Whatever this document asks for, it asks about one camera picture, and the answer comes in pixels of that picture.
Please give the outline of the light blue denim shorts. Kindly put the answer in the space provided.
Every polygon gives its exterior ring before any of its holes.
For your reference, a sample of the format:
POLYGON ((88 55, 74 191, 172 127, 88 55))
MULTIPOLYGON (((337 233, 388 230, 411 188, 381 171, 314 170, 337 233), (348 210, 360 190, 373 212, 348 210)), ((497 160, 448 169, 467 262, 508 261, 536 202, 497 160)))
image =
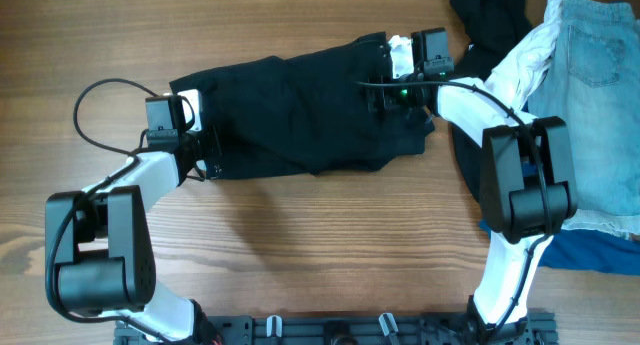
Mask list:
POLYGON ((528 99, 567 125, 578 209, 567 230, 639 232, 639 21, 628 3, 563 0, 544 81, 528 99))

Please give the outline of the black shorts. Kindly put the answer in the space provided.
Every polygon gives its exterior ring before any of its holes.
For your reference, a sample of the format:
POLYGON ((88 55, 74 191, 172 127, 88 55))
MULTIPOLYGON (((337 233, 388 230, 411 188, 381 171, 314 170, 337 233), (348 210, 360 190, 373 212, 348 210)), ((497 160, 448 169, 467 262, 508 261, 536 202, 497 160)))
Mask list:
POLYGON ((332 170, 377 171, 397 156, 422 154, 435 125, 422 108, 370 113, 365 85, 391 77, 385 33, 316 53, 217 67, 170 82, 197 89, 201 121, 213 125, 218 179, 332 170))

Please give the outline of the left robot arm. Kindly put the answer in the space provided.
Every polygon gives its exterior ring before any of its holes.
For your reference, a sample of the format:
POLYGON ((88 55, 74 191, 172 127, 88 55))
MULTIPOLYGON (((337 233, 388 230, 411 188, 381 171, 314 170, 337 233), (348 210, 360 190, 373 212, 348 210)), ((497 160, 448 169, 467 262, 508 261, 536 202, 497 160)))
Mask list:
POLYGON ((95 185, 46 202, 45 293, 80 324, 115 324, 117 344, 222 344, 194 300, 158 281, 147 212, 196 171, 206 138, 198 94, 150 97, 144 146, 95 185))

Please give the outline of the black garment in pile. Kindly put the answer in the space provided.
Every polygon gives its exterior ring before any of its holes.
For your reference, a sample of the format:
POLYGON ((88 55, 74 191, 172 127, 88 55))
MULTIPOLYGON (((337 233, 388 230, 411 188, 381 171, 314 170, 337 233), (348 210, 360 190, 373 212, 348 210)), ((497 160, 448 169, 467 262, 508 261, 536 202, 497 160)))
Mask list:
POLYGON ((532 30, 526 0, 450 0, 470 39, 454 74, 485 80, 491 70, 532 30))

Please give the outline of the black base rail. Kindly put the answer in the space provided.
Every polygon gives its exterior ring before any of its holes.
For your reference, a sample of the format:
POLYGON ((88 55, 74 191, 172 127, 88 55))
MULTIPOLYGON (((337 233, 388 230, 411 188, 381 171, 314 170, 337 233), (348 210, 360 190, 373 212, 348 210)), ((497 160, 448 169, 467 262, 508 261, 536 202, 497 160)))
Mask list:
POLYGON ((462 313, 423 316, 289 318, 277 315, 217 316, 209 319, 221 333, 222 344, 471 344, 471 323, 462 313))

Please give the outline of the blue garment in pile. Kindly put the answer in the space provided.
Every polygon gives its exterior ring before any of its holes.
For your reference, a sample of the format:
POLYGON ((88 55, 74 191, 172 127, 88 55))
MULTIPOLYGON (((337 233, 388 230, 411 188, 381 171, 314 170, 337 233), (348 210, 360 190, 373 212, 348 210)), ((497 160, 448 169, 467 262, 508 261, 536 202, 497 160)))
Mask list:
POLYGON ((542 254, 541 266, 639 275, 639 244, 596 230, 561 230, 542 254))

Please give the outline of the white garment in pile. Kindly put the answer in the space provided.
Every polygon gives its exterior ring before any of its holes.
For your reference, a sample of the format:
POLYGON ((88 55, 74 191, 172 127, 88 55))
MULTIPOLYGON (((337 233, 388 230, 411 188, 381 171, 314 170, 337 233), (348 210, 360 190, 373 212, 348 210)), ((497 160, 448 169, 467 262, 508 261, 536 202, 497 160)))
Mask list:
POLYGON ((485 87, 528 123, 534 115, 523 108, 541 85, 551 65, 561 29, 564 0, 547 0, 543 22, 531 30, 491 71, 485 87))

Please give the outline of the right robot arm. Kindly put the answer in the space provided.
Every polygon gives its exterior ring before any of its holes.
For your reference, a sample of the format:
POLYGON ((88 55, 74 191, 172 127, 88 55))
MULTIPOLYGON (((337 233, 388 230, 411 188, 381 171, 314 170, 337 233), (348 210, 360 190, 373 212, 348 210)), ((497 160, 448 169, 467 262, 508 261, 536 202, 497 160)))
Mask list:
POLYGON ((480 285, 470 296, 461 335, 498 344, 530 335, 527 297, 540 259, 577 210, 567 126, 505 105, 477 78, 451 79, 447 34, 437 28, 388 42, 391 80, 366 88, 460 127, 481 146, 479 203, 490 229, 480 285))

